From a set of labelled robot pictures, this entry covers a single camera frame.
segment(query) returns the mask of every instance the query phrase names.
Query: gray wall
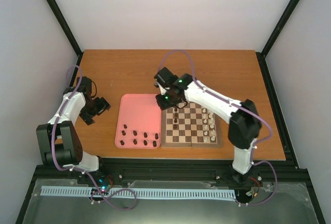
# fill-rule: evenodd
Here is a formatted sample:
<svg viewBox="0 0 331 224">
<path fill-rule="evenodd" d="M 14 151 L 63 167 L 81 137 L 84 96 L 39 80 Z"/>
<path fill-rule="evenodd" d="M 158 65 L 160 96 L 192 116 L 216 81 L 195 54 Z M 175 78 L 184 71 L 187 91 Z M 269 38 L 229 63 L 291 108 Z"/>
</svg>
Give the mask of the gray wall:
<svg viewBox="0 0 331 224">
<path fill-rule="evenodd" d="M 57 0 L 83 49 L 256 49 L 289 0 Z"/>
<path fill-rule="evenodd" d="M 14 223 L 35 166 L 36 127 L 61 102 L 72 48 L 45 0 L 0 0 L 0 223 Z"/>
<path fill-rule="evenodd" d="M 331 3 L 301 0 L 267 64 L 298 157 L 331 223 Z"/>
</svg>

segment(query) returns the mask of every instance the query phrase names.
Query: dark chessboard square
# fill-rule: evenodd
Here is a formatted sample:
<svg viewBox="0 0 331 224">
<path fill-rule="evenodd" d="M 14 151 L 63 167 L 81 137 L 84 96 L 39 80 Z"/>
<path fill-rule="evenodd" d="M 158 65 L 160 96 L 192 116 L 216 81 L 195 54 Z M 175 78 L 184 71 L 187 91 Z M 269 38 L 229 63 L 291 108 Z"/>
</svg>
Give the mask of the dark chessboard square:
<svg viewBox="0 0 331 224">
<path fill-rule="evenodd" d="M 203 137 L 198 137 L 198 143 L 203 143 Z"/>
</svg>

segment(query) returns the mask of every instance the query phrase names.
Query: wooden chessboard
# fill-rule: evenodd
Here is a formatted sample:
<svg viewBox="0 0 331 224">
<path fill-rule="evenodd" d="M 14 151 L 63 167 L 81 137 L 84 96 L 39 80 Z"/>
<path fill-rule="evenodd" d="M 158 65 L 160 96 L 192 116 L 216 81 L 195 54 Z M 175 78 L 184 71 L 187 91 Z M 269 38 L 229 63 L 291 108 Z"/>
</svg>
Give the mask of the wooden chessboard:
<svg viewBox="0 0 331 224">
<path fill-rule="evenodd" d="M 161 146 L 221 147 L 220 117 L 194 102 L 178 107 L 162 112 Z"/>
</svg>

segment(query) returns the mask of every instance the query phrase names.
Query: black metal frame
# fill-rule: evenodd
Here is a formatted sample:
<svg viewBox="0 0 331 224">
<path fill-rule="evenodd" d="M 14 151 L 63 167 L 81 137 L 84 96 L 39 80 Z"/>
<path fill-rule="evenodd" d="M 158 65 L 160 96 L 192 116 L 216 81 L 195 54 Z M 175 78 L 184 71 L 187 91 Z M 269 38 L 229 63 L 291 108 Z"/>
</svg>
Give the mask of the black metal frame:
<svg viewBox="0 0 331 224">
<path fill-rule="evenodd" d="M 62 15 L 55 0 L 47 0 L 59 24 L 65 32 L 72 48 L 77 54 L 77 65 L 80 65 L 83 52 L 80 50 L 70 28 Z M 257 52 L 257 59 L 260 65 L 260 70 L 263 76 L 265 87 L 269 96 L 272 111 L 277 124 L 280 139 L 285 152 L 286 161 L 272 161 L 276 170 L 278 181 L 280 182 L 303 182 L 306 184 L 315 213 L 319 223 L 325 223 L 321 208 L 319 206 L 314 188 L 312 186 L 309 173 L 306 169 L 299 169 L 298 163 L 294 154 L 293 146 L 289 137 L 287 127 L 280 109 L 277 95 L 273 86 L 272 79 L 269 74 L 268 66 L 265 58 L 271 50 L 277 37 L 285 26 L 290 15 L 294 11 L 299 0 L 290 0 L 282 16 L 280 17 L 275 29 L 269 37 L 262 52 Z M 71 85 L 77 76 L 77 70 L 74 71 Z M 238 186 L 229 183 L 223 177 L 216 179 L 217 175 L 221 175 L 224 171 L 228 171 L 232 161 L 230 160 L 163 160 L 163 159 L 103 159 L 103 167 L 108 174 L 111 174 L 114 183 L 125 186 L 135 180 L 159 180 L 159 181 L 202 181 L 213 182 L 217 186 L 227 186 L 231 189 L 239 190 L 247 188 L 249 185 Z M 268 165 L 260 165 L 254 168 L 254 173 L 260 175 L 265 182 L 272 182 L 274 176 Z M 31 194 L 38 178 L 76 178 L 80 183 L 91 184 L 89 178 L 82 176 L 78 172 L 60 172 L 55 168 L 46 168 L 37 166 L 33 175 L 31 184 L 23 202 L 20 214 L 16 223 L 22 223 L 24 215 L 31 198 Z"/>
</svg>

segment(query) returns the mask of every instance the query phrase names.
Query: black cable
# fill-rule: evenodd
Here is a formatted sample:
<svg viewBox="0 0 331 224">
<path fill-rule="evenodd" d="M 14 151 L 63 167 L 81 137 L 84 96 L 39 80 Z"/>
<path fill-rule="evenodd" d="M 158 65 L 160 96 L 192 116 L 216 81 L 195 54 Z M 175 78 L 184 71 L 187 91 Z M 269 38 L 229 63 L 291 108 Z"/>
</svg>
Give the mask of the black cable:
<svg viewBox="0 0 331 224">
<path fill-rule="evenodd" d="M 94 84 L 94 87 L 95 87 L 95 94 L 93 95 L 93 96 L 91 96 L 92 97 L 92 99 L 94 98 L 94 97 L 96 97 L 97 96 L 97 85 L 95 84 L 95 82 L 94 81 L 92 81 L 93 82 L 93 84 Z"/>
</svg>

